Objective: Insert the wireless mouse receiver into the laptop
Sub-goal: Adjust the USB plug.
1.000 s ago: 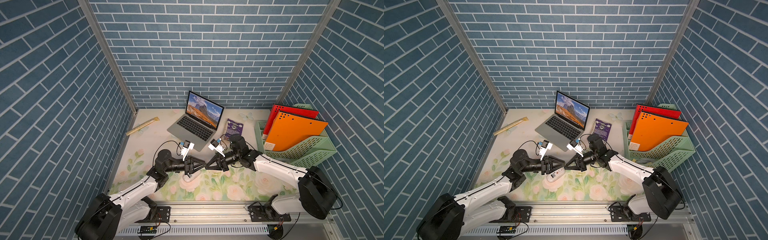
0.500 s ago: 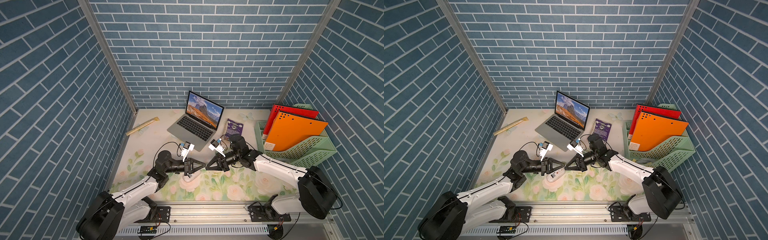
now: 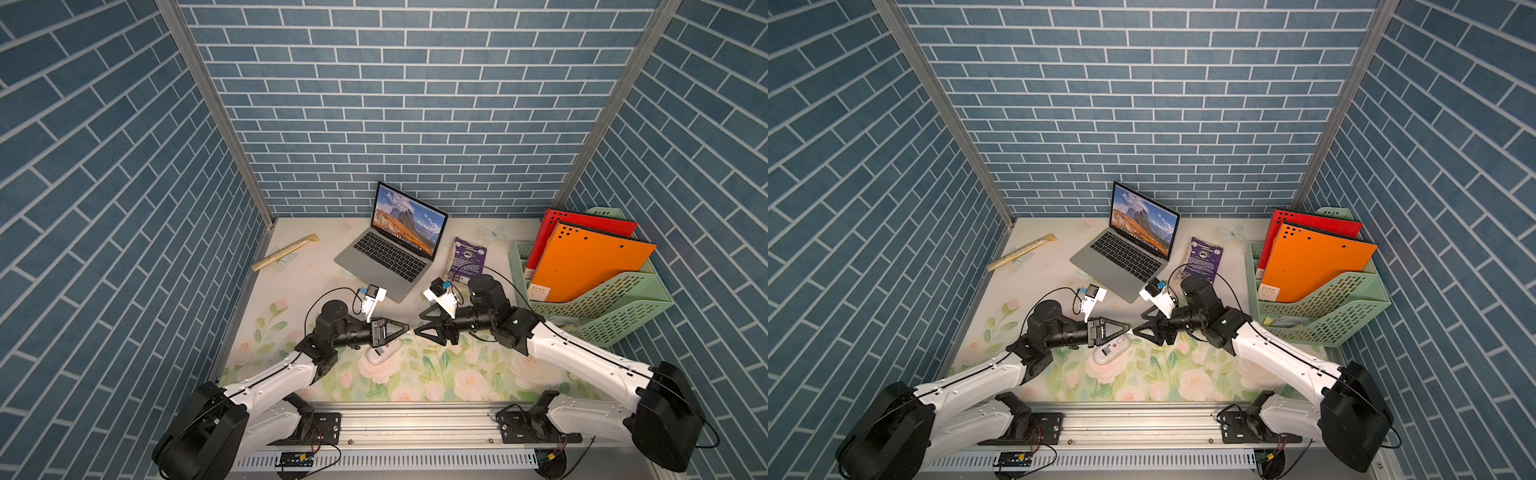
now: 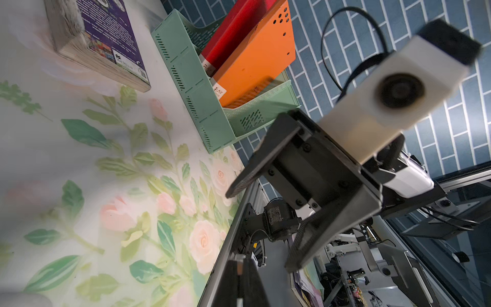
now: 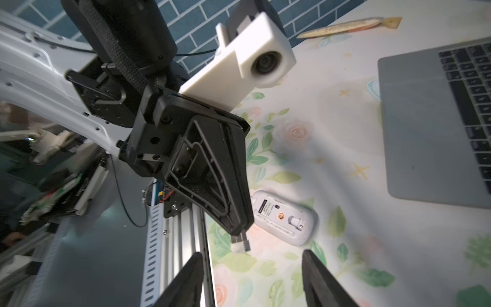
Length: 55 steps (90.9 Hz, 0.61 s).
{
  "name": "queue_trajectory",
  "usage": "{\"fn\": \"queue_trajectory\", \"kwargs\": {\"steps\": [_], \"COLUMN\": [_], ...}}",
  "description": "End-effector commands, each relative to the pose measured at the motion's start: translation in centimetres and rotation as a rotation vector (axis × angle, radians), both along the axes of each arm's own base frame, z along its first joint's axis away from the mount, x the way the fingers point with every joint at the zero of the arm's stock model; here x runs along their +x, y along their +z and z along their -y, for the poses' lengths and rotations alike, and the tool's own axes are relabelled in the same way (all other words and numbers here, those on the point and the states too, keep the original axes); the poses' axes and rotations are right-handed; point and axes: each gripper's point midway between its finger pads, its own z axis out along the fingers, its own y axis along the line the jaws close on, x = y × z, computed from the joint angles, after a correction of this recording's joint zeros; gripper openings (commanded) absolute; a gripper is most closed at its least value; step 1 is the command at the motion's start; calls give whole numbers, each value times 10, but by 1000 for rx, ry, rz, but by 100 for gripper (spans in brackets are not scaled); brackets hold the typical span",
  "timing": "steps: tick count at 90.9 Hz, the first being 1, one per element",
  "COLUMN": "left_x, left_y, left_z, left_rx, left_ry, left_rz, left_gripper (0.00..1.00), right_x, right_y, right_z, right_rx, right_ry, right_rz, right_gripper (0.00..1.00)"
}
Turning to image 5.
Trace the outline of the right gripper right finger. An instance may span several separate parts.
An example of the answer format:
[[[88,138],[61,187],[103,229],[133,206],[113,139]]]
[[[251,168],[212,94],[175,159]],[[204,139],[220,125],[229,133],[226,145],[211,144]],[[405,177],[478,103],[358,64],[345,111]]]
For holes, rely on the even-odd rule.
[[[308,307],[358,307],[310,249],[303,251],[302,278]]]

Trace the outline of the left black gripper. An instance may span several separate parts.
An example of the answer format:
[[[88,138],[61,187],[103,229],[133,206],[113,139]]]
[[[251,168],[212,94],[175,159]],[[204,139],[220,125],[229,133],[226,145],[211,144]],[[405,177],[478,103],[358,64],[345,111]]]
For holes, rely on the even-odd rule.
[[[116,146],[137,173],[165,181],[232,236],[252,225],[247,121],[158,84],[138,93],[100,61],[68,71],[66,80],[92,115],[131,130]]]

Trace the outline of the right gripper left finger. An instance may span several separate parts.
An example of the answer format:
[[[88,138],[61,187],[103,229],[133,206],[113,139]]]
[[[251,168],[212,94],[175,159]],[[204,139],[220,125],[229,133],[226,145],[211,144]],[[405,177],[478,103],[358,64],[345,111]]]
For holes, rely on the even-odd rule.
[[[195,252],[153,306],[199,306],[203,280],[203,256],[200,252]]]

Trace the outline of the silver wireless mouse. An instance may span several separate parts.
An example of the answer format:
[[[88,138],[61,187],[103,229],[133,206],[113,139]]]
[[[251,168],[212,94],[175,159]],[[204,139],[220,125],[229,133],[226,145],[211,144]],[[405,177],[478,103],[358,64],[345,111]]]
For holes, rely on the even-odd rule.
[[[251,204],[254,223],[278,239],[301,246],[311,237],[315,215],[310,209],[266,191],[253,193]]]

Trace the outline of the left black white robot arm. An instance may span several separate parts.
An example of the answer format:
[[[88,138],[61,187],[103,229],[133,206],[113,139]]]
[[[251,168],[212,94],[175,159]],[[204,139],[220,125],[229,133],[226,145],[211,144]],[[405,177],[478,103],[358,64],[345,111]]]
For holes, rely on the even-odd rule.
[[[230,235],[253,224],[242,118],[179,94],[176,44],[155,1],[64,1],[97,57],[65,80],[93,115],[130,128],[118,154]]]

